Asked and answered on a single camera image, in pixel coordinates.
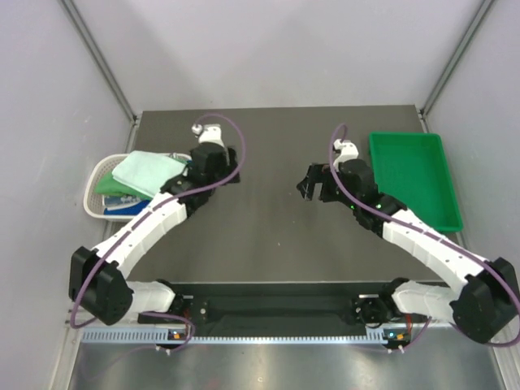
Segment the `green towel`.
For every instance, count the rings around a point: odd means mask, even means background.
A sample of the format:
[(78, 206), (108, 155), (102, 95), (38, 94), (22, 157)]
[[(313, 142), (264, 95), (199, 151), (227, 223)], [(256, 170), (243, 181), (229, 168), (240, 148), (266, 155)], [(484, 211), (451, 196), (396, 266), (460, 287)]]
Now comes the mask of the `green towel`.
[(141, 194), (137, 192), (136, 190), (133, 190), (132, 188), (129, 188), (128, 186), (119, 183), (116, 181), (112, 175), (112, 171), (105, 174), (96, 185), (94, 191), (96, 193), (102, 194), (102, 195), (112, 195), (112, 194), (123, 194), (123, 195), (133, 195), (136, 197), (139, 197), (141, 199), (151, 199), (152, 197), (147, 197), (144, 194)]

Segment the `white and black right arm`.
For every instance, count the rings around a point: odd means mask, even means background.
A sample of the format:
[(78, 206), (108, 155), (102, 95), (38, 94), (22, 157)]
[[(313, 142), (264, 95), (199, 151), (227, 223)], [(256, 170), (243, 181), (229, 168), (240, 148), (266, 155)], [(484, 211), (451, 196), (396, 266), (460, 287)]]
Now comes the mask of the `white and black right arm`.
[[(321, 187), (316, 193), (315, 187)], [(488, 261), (428, 227), (404, 203), (383, 193), (371, 168), (361, 159), (332, 167), (313, 163), (297, 184), (310, 201), (347, 206), (358, 224), (434, 271), (442, 285), (396, 278), (375, 298), (352, 301), (358, 321), (396, 322), (407, 314), (451, 323), (466, 337), (491, 345), (493, 338), (519, 313), (519, 287), (514, 267), (504, 258)]]

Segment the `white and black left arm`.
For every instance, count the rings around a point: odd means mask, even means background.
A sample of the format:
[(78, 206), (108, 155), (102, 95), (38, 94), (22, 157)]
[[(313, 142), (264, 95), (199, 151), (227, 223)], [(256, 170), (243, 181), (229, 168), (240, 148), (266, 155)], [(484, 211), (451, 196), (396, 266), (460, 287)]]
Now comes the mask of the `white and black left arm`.
[(129, 282), (135, 265), (171, 229), (204, 206), (220, 185), (237, 183), (239, 161), (232, 147), (204, 141), (190, 152), (186, 170), (167, 180), (151, 202), (112, 237), (71, 256), (68, 295), (73, 308), (114, 325), (130, 314), (158, 313), (179, 320), (183, 301), (166, 281)]

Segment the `pale mint towel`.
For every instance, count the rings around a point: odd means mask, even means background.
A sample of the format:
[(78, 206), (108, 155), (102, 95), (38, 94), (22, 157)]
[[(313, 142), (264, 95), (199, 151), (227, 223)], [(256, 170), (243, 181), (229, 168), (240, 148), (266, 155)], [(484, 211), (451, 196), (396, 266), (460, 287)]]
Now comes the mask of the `pale mint towel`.
[(170, 154), (133, 151), (114, 168), (112, 175), (119, 183), (154, 197), (169, 179), (180, 175), (186, 165), (185, 160)]

